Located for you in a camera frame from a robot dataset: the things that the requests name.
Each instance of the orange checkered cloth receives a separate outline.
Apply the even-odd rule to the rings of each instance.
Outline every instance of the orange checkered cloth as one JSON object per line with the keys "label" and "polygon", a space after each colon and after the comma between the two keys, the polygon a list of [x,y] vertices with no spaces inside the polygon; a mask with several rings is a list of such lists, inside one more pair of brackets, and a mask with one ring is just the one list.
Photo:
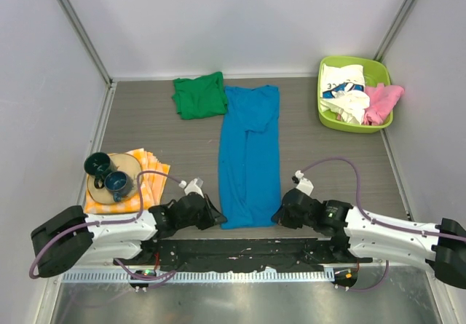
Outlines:
{"label": "orange checkered cloth", "polygon": [[[162,164],[150,151],[144,151],[144,148],[128,151],[127,154],[133,155],[139,161],[143,170],[157,170],[163,173],[170,171],[169,165]],[[167,178],[162,175],[151,173],[143,175],[141,191],[143,192],[144,210],[160,204],[166,181]],[[139,193],[124,202],[105,205],[96,202],[91,197],[89,190],[86,190],[85,213],[135,213],[140,209],[140,206]]]}

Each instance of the mug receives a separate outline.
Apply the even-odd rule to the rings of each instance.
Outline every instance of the mug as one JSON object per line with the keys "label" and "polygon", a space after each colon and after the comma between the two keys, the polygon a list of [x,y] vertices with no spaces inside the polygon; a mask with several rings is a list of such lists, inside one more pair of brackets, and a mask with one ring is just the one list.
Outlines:
{"label": "mug", "polygon": [[107,153],[99,151],[88,156],[84,162],[84,171],[94,177],[94,187],[101,189],[104,187],[106,177],[117,171],[117,167]]}
{"label": "mug", "polygon": [[133,189],[133,180],[123,171],[115,171],[106,177],[104,185],[113,194],[114,201],[121,202]]}

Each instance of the blue fabric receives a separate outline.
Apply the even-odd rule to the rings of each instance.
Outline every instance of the blue fabric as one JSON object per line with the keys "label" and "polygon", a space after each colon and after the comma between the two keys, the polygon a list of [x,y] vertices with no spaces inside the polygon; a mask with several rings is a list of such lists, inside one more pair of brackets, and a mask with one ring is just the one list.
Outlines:
{"label": "blue fabric", "polygon": [[228,111],[221,128],[218,187],[224,229],[272,226],[280,207],[276,86],[225,87]]}

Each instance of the white wall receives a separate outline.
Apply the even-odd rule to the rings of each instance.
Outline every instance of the white wall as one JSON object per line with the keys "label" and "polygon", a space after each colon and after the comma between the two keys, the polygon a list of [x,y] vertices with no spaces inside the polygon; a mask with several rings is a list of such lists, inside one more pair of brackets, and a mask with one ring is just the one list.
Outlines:
{"label": "white wall", "polygon": [[0,0],[0,323],[33,322],[30,233],[76,204],[104,93],[56,0]]}
{"label": "white wall", "polygon": [[403,0],[71,0],[110,75],[309,73],[372,58]]}
{"label": "white wall", "polygon": [[[388,128],[417,221],[466,227],[466,0],[419,0],[385,58],[406,88]],[[466,319],[466,292],[454,289]]]}

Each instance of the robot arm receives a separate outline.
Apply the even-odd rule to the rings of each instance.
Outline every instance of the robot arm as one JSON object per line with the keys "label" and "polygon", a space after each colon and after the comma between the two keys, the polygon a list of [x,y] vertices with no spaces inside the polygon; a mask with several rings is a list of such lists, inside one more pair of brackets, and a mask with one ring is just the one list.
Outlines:
{"label": "robot arm", "polygon": [[377,215],[336,200],[311,198],[312,183],[300,172],[296,188],[285,194],[272,220],[288,228],[312,227],[331,237],[332,252],[356,258],[380,258],[434,272],[442,282],[466,288],[466,244],[439,235],[466,237],[453,220],[423,224]]}
{"label": "robot arm", "polygon": [[[201,190],[202,181],[195,178],[185,185],[185,196],[166,205],[123,215],[85,214],[79,205],[71,206],[34,229],[31,233],[36,255],[57,234],[73,226],[86,224],[55,242],[38,263],[40,277],[53,277],[75,264],[111,264],[114,258],[134,259],[152,240],[171,237],[179,229],[196,226],[203,230],[226,222]],[[121,220],[133,218],[130,223]]]}

